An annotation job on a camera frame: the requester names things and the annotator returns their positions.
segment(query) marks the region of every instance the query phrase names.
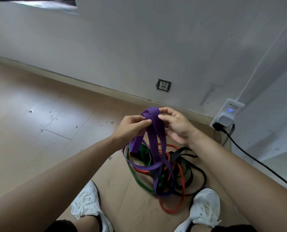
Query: white sneaker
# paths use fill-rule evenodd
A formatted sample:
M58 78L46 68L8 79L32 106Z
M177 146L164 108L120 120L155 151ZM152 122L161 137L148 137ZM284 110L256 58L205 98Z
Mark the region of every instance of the white sneaker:
M218 221L219 215L220 199L218 193L210 188L205 188L195 196L189 217L174 232L186 232L192 222L213 228L221 222Z
M102 221L102 232L113 232L113 227L110 221L100 209L99 193L92 180L86 184L79 195L77 195L71 203L71 213L77 219L88 215L99 215Z

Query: hand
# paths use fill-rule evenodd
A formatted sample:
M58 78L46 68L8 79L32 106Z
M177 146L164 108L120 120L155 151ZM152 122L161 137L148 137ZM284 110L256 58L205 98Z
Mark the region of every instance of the hand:
M159 118L164 121L166 135L171 137L181 145L189 147L190 138L194 137L200 131L196 129L184 115L169 107L160 108L161 113L168 115L159 115Z
M118 146L122 149L135 136L144 135L146 127L152 123L141 115L126 116L113 132L111 137L118 141Z

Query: wooden floor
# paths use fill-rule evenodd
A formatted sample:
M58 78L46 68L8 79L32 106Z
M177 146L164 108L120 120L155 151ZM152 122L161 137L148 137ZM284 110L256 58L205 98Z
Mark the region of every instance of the wooden floor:
M125 115L145 107L0 64L0 197L18 185L106 138ZM207 125L194 125L214 138ZM245 223L215 176L207 173L207 187L221 198L221 225ZM99 188L102 209L116 232L174 231L188 217L190 197L175 215L165 213L158 199L133 179L120 151L92 178ZM202 182L195 174L193 188ZM167 207L180 198L170 196ZM68 208L60 218L75 218Z

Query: black pants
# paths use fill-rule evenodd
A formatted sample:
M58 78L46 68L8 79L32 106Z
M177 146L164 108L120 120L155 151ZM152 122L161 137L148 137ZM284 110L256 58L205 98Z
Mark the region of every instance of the black pants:
M191 224L187 232L191 231L191 228L194 224ZM68 220L59 220L53 222L45 232L77 232L76 226ZM235 225L235 226L215 226L211 232L256 232L253 226L250 225Z

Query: forearm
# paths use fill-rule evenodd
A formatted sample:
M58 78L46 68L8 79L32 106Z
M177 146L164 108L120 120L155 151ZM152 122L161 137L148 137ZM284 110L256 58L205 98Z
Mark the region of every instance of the forearm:
M287 189L203 133L190 148L217 177L230 198L257 231L287 231Z
M106 138L1 197L0 231L44 231L118 146Z

